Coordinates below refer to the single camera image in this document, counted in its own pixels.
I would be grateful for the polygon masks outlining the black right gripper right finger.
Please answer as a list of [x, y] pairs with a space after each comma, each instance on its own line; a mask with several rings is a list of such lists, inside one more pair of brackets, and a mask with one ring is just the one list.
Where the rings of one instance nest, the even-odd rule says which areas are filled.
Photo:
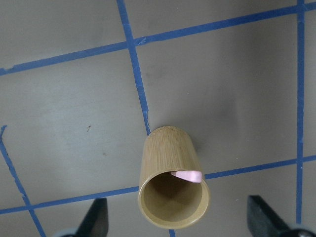
[[247, 198], [247, 226], [253, 237], [293, 237], [294, 232], [260, 197]]

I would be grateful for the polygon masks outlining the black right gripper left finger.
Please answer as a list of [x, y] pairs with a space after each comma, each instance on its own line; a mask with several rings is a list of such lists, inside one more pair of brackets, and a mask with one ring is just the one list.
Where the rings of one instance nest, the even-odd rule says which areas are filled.
[[93, 201], [79, 228], [76, 237], [106, 237], [109, 231], [108, 204], [106, 198]]

